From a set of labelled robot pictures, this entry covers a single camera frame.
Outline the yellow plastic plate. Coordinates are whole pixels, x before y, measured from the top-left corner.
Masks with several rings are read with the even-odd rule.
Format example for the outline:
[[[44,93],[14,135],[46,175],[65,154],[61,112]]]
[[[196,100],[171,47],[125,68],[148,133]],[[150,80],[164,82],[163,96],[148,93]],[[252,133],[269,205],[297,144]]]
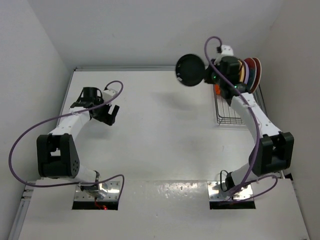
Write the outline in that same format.
[[[243,83],[246,75],[246,67],[242,60],[238,60],[238,62],[240,63],[239,81]]]

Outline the lilac plastic plate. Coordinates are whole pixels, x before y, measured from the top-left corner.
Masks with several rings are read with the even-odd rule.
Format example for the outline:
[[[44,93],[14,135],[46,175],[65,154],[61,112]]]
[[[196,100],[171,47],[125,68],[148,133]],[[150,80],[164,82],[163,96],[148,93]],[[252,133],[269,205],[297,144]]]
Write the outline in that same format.
[[[244,65],[244,68],[245,68],[245,76],[244,76],[244,83],[247,85],[248,84],[248,81],[249,81],[249,76],[250,76],[250,69],[249,69],[249,66],[248,64],[246,63],[245,60],[242,61],[243,65]]]

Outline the red teal floral plate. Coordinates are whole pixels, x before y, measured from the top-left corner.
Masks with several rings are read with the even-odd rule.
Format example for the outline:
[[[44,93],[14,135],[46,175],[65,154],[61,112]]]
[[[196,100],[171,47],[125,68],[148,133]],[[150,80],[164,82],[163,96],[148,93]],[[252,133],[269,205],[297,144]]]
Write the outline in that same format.
[[[256,65],[256,76],[254,79],[254,83],[250,89],[250,92],[253,94],[256,91],[256,89],[258,88],[260,81],[261,81],[262,65],[261,65],[261,61],[257,57],[253,57],[252,59],[254,60],[255,65]]]
[[[248,81],[247,81],[247,86],[249,87],[249,89],[251,89],[254,84],[256,74],[257,74],[257,66],[256,66],[256,63],[253,60],[253,58],[248,57],[244,61],[248,65],[248,69],[249,69],[249,77],[248,77]]]

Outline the orange glossy plate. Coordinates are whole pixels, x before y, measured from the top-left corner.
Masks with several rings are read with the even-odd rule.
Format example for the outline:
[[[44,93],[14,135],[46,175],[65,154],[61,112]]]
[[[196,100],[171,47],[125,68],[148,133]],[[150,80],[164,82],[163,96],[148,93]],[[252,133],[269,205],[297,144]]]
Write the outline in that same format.
[[[215,84],[215,85],[214,85],[214,90],[215,90],[215,93],[216,93],[217,95],[220,95],[220,94],[221,94],[221,89],[220,89],[220,86],[219,86],[219,85]]]

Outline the black glossy plate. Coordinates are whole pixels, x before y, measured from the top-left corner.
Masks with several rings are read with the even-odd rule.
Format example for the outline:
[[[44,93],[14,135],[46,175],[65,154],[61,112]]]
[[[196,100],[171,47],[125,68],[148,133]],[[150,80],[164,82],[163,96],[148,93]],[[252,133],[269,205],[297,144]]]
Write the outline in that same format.
[[[185,54],[175,65],[176,79],[184,86],[194,87],[201,83],[205,75],[205,64],[195,54]]]

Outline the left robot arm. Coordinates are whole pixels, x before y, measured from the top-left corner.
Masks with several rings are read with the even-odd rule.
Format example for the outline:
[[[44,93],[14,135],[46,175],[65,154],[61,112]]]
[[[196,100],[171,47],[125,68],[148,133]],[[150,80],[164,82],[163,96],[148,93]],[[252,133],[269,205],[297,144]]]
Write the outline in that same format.
[[[41,177],[76,183],[81,191],[95,199],[102,200],[107,196],[108,185],[99,183],[100,174],[80,163],[75,139],[90,120],[108,126],[115,123],[120,107],[111,102],[117,94],[116,90],[107,87],[104,90],[84,87],[69,107],[69,115],[63,117],[50,133],[37,138],[37,166]]]

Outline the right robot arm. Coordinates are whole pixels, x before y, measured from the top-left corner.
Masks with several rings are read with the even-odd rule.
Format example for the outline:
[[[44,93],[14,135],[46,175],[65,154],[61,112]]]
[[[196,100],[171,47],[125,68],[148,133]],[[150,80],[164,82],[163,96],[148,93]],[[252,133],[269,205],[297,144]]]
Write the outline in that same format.
[[[235,194],[241,188],[291,166],[294,136],[273,124],[254,98],[261,80],[262,66],[258,58],[240,60],[234,56],[212,59],[201,66],[200,79],[217,85],[220,96],[241,117],[255,146],[248,163],[231,171],[225,178],[225,190]]]

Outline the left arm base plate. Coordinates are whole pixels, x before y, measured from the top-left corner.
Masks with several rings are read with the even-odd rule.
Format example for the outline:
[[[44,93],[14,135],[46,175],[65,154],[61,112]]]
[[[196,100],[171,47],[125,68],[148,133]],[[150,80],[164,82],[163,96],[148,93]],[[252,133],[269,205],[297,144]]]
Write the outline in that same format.
[[[107,181],[92,186],[77,186],[72,210],[117,211],[120,190],[119,181]]]

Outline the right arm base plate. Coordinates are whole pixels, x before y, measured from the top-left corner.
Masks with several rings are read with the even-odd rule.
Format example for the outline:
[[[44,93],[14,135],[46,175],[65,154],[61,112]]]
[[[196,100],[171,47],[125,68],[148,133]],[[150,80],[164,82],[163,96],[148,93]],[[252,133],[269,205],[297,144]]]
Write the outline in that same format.
[[[255,200],[251,185],[242,187],[241,190],[230,196],[222,190],[225,182],[208,181],[207,191],[209,198],[209,208],[211,210],[247,210],[255,209]]]

